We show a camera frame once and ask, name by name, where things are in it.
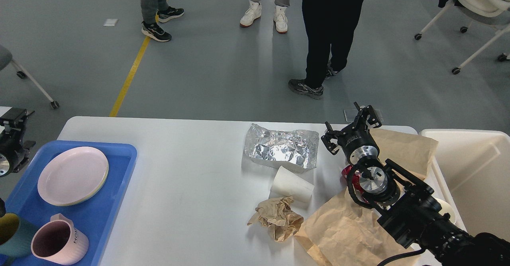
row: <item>crumpled aluminum foil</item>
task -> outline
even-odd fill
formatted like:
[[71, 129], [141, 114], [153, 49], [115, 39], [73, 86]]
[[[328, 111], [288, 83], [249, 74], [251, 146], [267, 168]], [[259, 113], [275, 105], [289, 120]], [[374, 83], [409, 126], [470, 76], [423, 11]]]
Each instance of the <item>crumpled aluminum foil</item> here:
[[304, 173], [317, 166], [319, 133], [308, 130], [272, 131], [252, 124], [244, 140], [244, 154], [254, 162]]

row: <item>white bin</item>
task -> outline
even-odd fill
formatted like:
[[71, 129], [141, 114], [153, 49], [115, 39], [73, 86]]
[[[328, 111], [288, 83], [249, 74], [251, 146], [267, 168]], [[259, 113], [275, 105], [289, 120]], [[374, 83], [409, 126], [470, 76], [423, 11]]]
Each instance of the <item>white bin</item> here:
[[435, 157], [470, 235], [510, 241], [510, 137], [499, 131], [426, 129]]

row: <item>white paper cup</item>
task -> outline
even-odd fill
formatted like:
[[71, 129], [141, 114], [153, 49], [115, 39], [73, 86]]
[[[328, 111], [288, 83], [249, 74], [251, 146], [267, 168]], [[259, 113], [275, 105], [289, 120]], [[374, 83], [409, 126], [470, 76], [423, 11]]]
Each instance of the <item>white paper cup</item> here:
[[314, 185], [281, 166], [273, 181], [271, 191], [308, 203], [314, 191]]
[[455, 211], [453, 211], [453, 207], [446, 201], [434, 197], [439, 204], [441, 204], [441, 210], [439, 210], [439, 214], [444, 215], [446, 212], [450, 214], [450, 222], [454, 223], [457, 222], [457, 215], [455, 214]]

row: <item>black sneaker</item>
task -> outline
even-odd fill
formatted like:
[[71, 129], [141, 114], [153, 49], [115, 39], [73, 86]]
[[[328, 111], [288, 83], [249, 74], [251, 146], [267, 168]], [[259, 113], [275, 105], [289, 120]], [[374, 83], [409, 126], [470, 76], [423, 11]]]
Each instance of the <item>black sneaker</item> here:
[[147, 24], [143, 21], [142, 33], [159, 42], [167, 42], [172, 39], [172, 35], [162, 30], [157, 23]]
[[170, 19], [181, 17], [183, 14], [184, 14], [184, 9], [173, 8], [171, 6], [168, 6], [168, 9], [165, 11], [158, 10], [158, 17], [160, 18], [161, 23], [168, 22]]
[[329, 79], [331, 77], [335, 77], [338, 74], [339, 71], [333, 70], [331, 68], [331, 60], [328, 61], [328, 67], [326, 68], [326, 79]]
[[316, 100], [322, 99], [322, 94], [324, 93], [323, 86], [317, 89], [310, 88], [304, 83], [304, 79], [290, 79], [288, 81], [288, 88], [298, 95], [305, 95]]

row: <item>red component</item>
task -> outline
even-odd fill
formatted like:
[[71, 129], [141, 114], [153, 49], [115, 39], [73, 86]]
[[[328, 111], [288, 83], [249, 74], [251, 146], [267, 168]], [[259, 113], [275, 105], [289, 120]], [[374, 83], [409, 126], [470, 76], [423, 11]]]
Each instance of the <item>red component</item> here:
[[[347, 175], [350, 173], [351, 170], [352, 170], [352, 166], [351, 165], [346, 166], [342, 170], [342, 176], [344, 177], [344, 179], [347, 180]], [[360, 193], [364, 193], [365, 191], [359, 185], [359, 177], [360, 176], [361, 176], [361, 174], [359, 172], [354, 173], [354, 175], [352, 176], [352, 186], [354, 186], [354, 189], [358, 190]]]

